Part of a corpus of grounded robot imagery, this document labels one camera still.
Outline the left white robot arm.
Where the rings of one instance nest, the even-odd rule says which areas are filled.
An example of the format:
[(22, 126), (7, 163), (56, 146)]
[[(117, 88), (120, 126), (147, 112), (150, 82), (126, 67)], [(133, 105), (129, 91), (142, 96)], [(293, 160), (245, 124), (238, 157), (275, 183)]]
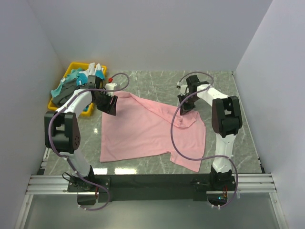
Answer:
[(94, 103), (98, 110), (115, 116), (118, 97), (113, 93), (118, 90), (119, 86), (112, 82), (112, 78), (102, 87), (102, 80), (90, 75), (88, 82), (78, 85), (60, 108), (47, 112), (44, 116), (46, 147), (67, 161), (73, 176), (79, 179), (78, 186), (85, 192), (94, 189), (95, 177), (92, 166), (79, 149), (81, 134), (78, 118), (91, 103)]

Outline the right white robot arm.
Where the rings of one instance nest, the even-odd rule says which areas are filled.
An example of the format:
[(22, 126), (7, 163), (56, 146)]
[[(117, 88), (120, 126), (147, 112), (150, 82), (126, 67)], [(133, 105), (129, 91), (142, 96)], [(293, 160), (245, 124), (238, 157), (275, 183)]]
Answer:
[(199, 99), (207, 102), (212, 108), (212, 128), (216, 134), (216, 149), (209, 185), (214, 190), (220, 190), (225, 186), (227, 178), (232, 175), (233, 146), (236, 135), (241, 129), (242, 115), (237, 96), (228, 96), (213, 88), (214, 79), (211, 82), (200, 81), (197, 72), (191, 72), (185, 76), (186, 84), (182, 80), (177, 82), (179, 106), (177, 112), (185, 115), (195, 108), (195, 102)]

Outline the pink t shirt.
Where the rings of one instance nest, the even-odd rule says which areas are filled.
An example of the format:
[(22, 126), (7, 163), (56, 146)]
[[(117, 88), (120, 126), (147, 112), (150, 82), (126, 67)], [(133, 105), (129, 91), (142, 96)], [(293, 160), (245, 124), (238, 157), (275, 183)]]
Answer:
[(102, 115), (100, 162), (170, 153), (170, 161), (194, 172), (205, 150), (206, 127), (197, 111), (174, 116), (175, 106), (116, 92), (116, 116)]

